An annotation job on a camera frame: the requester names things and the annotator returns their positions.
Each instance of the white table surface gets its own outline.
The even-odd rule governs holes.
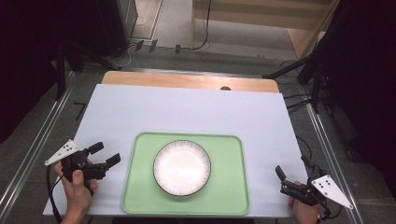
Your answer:
[[[244,217],[293,217],[288,196],[279,192],[275,168],[280,165],[290,181],[305,182],[307,175],[282,94],[97,85],[74,140],[80,148],[104,143],[104,149],[90,155],[94,163],[116,153],[121,162],[98,180],[89,215],[139,216],[125,213],[121,202],[134,139],[144,132],[239,137],[250,199]],[[62,182],[54,190],[54,199],[64,214]],[[51,211],[47,203],[43,214],[51,216]]]

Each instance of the human hand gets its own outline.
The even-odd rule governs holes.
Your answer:
[[[298,224],[316,224],[321,206],[316,204],[310,206],[294,198],[289,197],[289,206],[293,208],[294,215]]]
[[[54,166],[58,176],[63,176],[62,164],[58,162]],[[87,214],[92,203],[90,191],[84,186],[84,174],[81,170],[73,172],[73,182],[62,177],[64,193],[67,199],[67,210],[62,223],[80,223]],[[98,189],[96,180],[90,180],[90,189],[95,193]]]

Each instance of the white plate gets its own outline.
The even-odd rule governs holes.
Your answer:
[[[209,156],[191,141],[169,143],[154,160],[154,177],[158,185],[176,196],[195,193],[205,185],[209,176]]]

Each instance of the green tray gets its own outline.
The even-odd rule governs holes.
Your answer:
[[[168,194],[154,179],[157,153],[176,140],[195,142],[206,150],[211,161],[209,180],[189,196]],[[134,141],[122,207],[130,214],[244,215],[249,199],[241,141],[230,135],[139,134]]]

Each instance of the wooden tabletop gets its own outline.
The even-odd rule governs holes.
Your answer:
[[[105,73],[102,83],[209,90],[229,88],[232,91],[279,92],[276,82],[272,79],[197,76],[194,74],[181,75],[110,71]]]

